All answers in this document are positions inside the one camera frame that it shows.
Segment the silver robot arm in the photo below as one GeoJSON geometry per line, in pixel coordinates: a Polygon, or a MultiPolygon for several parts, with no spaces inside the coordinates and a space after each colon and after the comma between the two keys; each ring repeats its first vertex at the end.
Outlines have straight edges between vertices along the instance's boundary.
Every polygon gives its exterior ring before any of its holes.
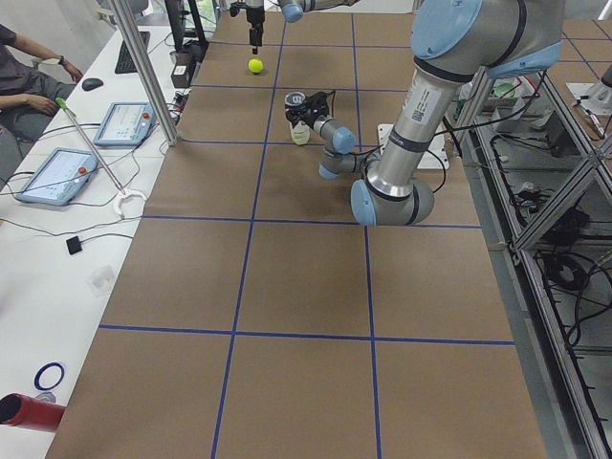
{"type": "Polygon", "coordinates": [[[415,74],[382,154],[361,161],[351,187],[355,220],[407,226],[431,213],[432,189],[415,178],[457,89],[484,67],[491,78],[552,67],[561,52],[562,1],[426,1],[413,22],[415,74]]]}
{"type": "MultiPolygon", "coordinates": [[[[237,16],[240,11],[246,12],[247,21],[250,24],[249,42],[253,55],[258,55],[259,49],[263,46],[264,23],[266,12],[264,1],[220,1],[223,11],[228,11],[231,17],[237,16]]],[[[277,2],[284,19],[289,23],[298,21],[306,12],[324,11],[336,7],[351,7],[356,1],[346,0],[311,0],[311,1],[278,1],[277,2]]]]}

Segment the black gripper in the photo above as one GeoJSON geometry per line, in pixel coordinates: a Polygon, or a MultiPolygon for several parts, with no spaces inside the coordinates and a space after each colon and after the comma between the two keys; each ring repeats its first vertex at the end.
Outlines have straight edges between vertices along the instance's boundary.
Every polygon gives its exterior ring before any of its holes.
{"type": "Polygon", "coordinates": [[[265,22],[264,1],[235,0],[229,2],[229,11],[232,17],[235,17],[241,10],[246,12],[247,21],[251,25],[249,30],[251,52],[258,54],[259,48],[262,46],[263,24],[265,22]]]}
{"type": "Polygon", "coordinates": [[[315,118],[307,111],[305,104],[285,105],[285,117],[291,126],[298,126],[304,123],[307,126],[313,126],[315,118]]]}

